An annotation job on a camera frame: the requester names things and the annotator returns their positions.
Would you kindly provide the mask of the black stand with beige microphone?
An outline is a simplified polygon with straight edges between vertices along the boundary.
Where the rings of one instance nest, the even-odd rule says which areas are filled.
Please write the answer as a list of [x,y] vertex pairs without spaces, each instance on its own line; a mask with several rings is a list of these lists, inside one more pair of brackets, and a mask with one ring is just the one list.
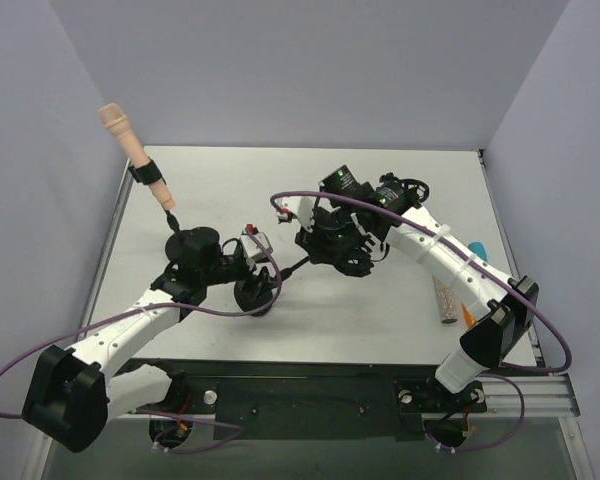
[[150,188],[162,207],[172,235],[165,244],[165,254],[170,261],[184,261],[197,265],[205,262],[205,257],[220,255],[219,233],[210,227],[182,229],[176,216],[172,195],[157,164],[150,159],[146,165],[128,167],[133,179]]

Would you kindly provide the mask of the beige microphone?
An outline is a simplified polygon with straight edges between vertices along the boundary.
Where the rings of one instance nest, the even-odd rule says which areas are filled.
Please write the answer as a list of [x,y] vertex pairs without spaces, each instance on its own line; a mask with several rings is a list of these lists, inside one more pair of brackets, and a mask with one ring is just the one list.
[[101,107],[98,115],[104,128],[118,141],[140,182],[149,187],[164,210],[173,209],[175,201],[162,173],[145,152],[125,112],[119,105],[110,103]]

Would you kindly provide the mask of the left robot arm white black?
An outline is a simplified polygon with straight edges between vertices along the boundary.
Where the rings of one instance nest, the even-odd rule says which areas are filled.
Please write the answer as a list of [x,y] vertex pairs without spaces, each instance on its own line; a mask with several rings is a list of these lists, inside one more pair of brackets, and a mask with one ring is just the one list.
[[209,227],[173,235],[165,249],[165,270],[131,308],[69,347],[51,345],[38,357],[22,418],[74,453],[90,446],[107,422],[121,415],[145,406],[175,413],[188,403],[184,373],[165,362],[150,360],[127,373],[121,369],[198,309],[209,287],[234,284],[237,303],[253,316],[265,313],[280,292],[281,277],[256,267],[272,257],[273,249],[252,226],[230,254]]

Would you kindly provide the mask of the black stand with orange microphone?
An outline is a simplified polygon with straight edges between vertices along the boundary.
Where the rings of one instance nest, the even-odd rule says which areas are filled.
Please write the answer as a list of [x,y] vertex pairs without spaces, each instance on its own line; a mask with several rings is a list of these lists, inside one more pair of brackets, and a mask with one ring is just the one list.
[[254,317],[264,316],[274,302],[274,296],[280,286],[288,280],[299,268],[306,264],[330,265],[340,274],[363,278],[371,274],[377,260],[372,258],[372,249],[364,245],[358,249],[345,252],[338,257],[319,257],[307,254],[291,266],[282,268],[278,273],[271,274],[267,267],[262,267],[258,273],[252,273],[247,280],[239,280],[234,284],[234,299],[243,312],[256,310]]

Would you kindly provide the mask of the cyan microphone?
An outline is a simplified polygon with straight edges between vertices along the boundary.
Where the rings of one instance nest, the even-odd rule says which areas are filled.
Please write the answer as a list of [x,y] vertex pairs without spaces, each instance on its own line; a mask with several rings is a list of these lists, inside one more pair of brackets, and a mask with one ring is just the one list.
[[468,244],[468,249],[483,261],[488,260],[487,252],[484,245],[479,242],[471,242]]

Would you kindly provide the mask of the black tripod shock mount stand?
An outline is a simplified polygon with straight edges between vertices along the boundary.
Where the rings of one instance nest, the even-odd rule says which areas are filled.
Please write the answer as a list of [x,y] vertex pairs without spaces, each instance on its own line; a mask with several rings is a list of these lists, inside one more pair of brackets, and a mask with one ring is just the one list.
[[379,182],[381,184],[388,184],[390,182],[399,184],[404,191],[415,195],[419,203],[425,202],[430,195],[430,187],[424,181],[414,178],[399,178],[392,172],[387,172],[380,176]]

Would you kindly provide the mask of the silver glitter microphone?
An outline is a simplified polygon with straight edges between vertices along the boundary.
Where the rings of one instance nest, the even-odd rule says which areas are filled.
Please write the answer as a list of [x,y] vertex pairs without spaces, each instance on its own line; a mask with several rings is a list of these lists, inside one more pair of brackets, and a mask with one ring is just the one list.
[[432,280],[441,323],[444,325],[456,323],[459,315],[453,292],[436,277],[433,277]]

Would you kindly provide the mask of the orange microphone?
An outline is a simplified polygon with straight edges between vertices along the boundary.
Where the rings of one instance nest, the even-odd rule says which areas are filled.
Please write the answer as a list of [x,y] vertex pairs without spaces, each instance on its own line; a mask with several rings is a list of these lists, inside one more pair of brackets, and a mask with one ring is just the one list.
[[468,328],[473,327],[476,324],[475,318],[472,316],[472,314],[469,312],[469,310],[465,306],[462,306],[462,312],[463,312],[467,327]]

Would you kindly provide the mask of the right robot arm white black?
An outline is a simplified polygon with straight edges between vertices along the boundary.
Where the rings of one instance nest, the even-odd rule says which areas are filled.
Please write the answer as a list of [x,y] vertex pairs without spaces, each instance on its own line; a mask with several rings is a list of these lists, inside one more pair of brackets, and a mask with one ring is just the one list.
[[428,186],[393,173],[378,186],[358,182],[347,166],[324,178],[320,206],[314,196],[284,196],[278,218],[296,220],[295,242],[313,264],[333,266],[351,277],[370,274],[371,248],[396,250],[414,260],[461,301],[475,320],[427,383],[429,402],[448,409],[481,373],[495,369],[527,332],[530,306],[539,288],[529,278],[515,280],[460,243],[449,226],[425,208]]

